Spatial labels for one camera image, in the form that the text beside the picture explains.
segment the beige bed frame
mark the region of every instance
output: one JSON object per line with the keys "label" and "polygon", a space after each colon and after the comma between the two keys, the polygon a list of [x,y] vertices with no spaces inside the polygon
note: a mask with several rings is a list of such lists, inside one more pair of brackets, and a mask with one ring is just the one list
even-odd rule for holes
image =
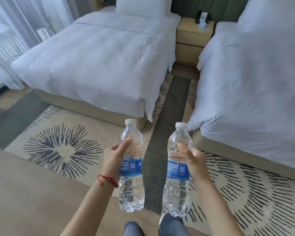
{"label": "beige bed frame", "polygon": [[230,147],[223,143],[219,143],[210,140],[201,135],[201,131],[196,130],[193,133],[193,146],[203,151],[207,151],[231,160],[235,160],[252,167],[256,167],[262,170],[267,170],[281,176],[285,176],[295,180],[295,169],[287,167],[285,165],[267,160],[260,156],[252,155],[247,152],[243,152],[236,148]]}
{"label": "beige bed frame", "polygon": [[111,111],[103,110],[101,108],[95,107],[89,103],[70,99],[63,96],[53,95],[42,90],[35,89],[38,95],[46,103],[52,105],[69,109],[78,113],[82,113],[94,118],[98,118],[107,122],[115,123],[117,125],[125,126],[126,119],[136,119],[137,129],[141,130],[145,124],[146,116],[144,118],[138,118],[134,116],[129,116],[125,114],[114,113]]}

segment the floor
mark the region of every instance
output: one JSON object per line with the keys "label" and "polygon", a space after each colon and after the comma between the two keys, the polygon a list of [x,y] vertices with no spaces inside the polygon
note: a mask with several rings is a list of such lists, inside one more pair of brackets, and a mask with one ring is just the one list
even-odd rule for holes
{"label": "floor", "polygon": [[[194,67],[174,64],[173,75],[199,79]],[[32,91],[8,90],[0,95],[0,114]],[[84,198],[88,186],[0,150],[0,236],[59,235]],[[160,216],[148,210],[126,213],[111,198],[97,235],[122,235],[135,220],[145,235],[157,235]],[[188,228],[191,235],[204,235]]]}

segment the pants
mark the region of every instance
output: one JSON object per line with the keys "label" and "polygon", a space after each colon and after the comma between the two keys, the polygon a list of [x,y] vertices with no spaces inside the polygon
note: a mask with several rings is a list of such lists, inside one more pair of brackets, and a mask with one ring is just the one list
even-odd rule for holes
{"label": "pants", "polygon": [[[188,230],[179,217],[165,214],[158,228],[159,236],[190,236]],[[124,236],[144,236],[140,226],[134,222],[127,222],[125,225]]]}

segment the person's left arm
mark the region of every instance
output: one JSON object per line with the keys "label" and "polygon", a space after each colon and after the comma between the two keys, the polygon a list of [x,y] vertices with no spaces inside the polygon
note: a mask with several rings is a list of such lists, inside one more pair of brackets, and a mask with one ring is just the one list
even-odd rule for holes
{"label": "person's left arm", "polygon": [[[116,182],[120,179],[120,168],[125,150],[131,145],[132,138],[127,138],[120,146],[118,143],[104,152],[104,163],[101,175],[110,177]],[[104,216],[114,185],[100,177],[87,192],[79,209],[63,230],[60,236],[94,236]]]}

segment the bottle label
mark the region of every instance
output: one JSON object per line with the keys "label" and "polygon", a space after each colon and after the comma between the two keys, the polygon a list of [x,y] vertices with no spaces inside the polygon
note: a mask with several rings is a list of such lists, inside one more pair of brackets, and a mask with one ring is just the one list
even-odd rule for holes
{"label": "bottle label", "polygon": [[121,165],[121,176],[134,177],[142,174],[142,158],[137,160],[124,159]]}
{"label": "bottle label", "polygon": [[189,180],[189,170],[187,163],[177,163],[168,160],[167,164],[167,177],[172,180]]}

